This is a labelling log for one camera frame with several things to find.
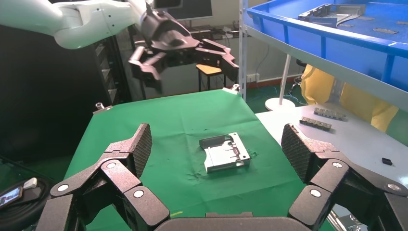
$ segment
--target cable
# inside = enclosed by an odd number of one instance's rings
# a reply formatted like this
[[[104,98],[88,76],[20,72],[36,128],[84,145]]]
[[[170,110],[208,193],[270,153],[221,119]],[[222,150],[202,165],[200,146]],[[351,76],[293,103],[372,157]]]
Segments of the cable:
[[[308,105],[307,103],[302,103],[302,102],[300,102],[299,101],[299,99],[298,98],[296,98],[296,97],[294,97],[292,94],[290,94],[289,93],[289,95],[284,95],[284,97],[289,97],[289,98],[292,98],[292,99],[295,99],[297,102],[298,102],[298,104],[301,104],[301,105]]]
[[[231,45],[230,45],[230,39],[228,38],[228,35],[227,35],[227,33],[225,33],[225,37],[227,37],[227,41],[228,41],[228,47],[231,47]]]

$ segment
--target textured fingertip pad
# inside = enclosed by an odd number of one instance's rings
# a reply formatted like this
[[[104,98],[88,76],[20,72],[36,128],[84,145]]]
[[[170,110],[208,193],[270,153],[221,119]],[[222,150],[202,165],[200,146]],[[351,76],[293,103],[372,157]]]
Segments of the textured fingertip pad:
[[[135,148],[131,153],[133,154],[133,160],[135,162],[136,177],[140,178],[152,151],[150,125],[141,124],[133,138]]]

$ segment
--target green tablecloth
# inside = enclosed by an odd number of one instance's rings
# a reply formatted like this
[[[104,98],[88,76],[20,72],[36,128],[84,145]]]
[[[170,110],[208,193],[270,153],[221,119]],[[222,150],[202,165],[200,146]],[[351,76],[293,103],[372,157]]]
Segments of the green tablecloth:
[[[239,95],[212,90],[127,103],[94,115],[65,177],[95,163],[106,147],[149,123],[153,146],[141,181],[172,217],[206,212],[286,216],[304,187],[281,147]],[[251,155],[249,167],[207,174],[199,140],[237,132]],[[325,224],[321,230],[332,230]],[[128,231],[109,206],[88,225],[91,231]]]

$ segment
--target metal bracket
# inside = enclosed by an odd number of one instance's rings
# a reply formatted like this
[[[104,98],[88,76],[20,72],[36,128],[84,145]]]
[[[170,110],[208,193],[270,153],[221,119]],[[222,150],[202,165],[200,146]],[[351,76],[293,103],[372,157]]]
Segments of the metal bracket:
[[[104,111],[110,110],[110,109],[112,108],[112,106],[104,107],[102,103],[96,103],[96,104],[95,104],[95,107],[96,107],[98,110],[97,110],[97,111],[94,111],[93,114],[97,114],[97,113],[100,113],[100,112],[104,112]]]
[[[336,28],[340,23],[358,18],[366,5],[324,4],[298,16],[299,20]]]
[[[249,165],[251,157],[236,132],[200,140],[207,158],[204,161],[207,173]]]
[[[229,92],[229,93],[231,93],[231,94],[236,95],[236,94],[238,94],[239,91],[240,91],[240,85],[239,85],[239,84],[234,84],[231,89],[229,89],[229,88],[222,88],[222,90],[223,90],[223,91],[226,91],[226,92]]]

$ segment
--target computer monitor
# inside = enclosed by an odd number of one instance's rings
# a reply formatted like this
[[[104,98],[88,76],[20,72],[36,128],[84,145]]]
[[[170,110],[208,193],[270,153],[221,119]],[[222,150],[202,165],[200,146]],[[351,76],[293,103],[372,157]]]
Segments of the computer monitor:
[[[179,21],[213,16],[211,0],[183,0],[182,7],[168,9],[167,12]]]

